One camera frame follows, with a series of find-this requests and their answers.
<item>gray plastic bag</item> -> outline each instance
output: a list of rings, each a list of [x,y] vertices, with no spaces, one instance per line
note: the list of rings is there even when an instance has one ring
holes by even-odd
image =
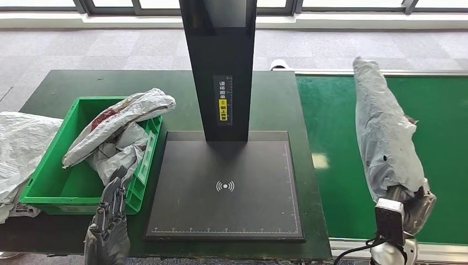
[[[0,224],[9,216],[39,214],[18,199],[61,124],[61,119],[0,113]]]
[[[374,61],[357,57],[353,63],[356,87],[356,134],[372,199],[387,187],[403,185],[408,199],[424,182],[412,136],[416,122],[405,115]]]
[[[153,88],[135,93],[101,112],[71,144],[63,156],[63,168],[69,168],[88,156],[103,142],[120,135],[131,123],[139,122],[172,111],[176,107],[173,97]]]

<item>robotic arm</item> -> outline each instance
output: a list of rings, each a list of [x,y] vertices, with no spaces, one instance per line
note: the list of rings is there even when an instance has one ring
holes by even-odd
[[[388,188],[385,198],[377,201],[375,219],[377,235],[387,242],[371,248],[371,264],[415,264],[418,256],[417,234],[429,217],[436,197],[427,179],[414,198],[405,201],[406,188]]]
[[[125,216],[125,187],[129,179],[120,167],[105,188],[96,215],[89,224],[84,240],[84,264],[124,265],[130,251]]]
[[[436,197],[412,142],[416,121],[404,114],[377,63],[356,58],[356,132],[369,191],[376,202],[371,264],[411,265],[414,239]]]

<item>yellow label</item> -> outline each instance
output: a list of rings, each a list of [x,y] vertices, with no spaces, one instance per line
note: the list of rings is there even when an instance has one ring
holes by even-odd
[[[227,121],[227,99],[218,99],[220,108],[220,121]]]

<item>wireless charging symbol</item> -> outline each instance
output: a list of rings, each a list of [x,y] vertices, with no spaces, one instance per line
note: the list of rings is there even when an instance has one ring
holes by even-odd
[[[230,192],[234,190],[234,182],[231,181],[228,184],[223,184],[222,182],[218,181],[216,183],[216,190],[220,192],[222,189],[228,189]]]

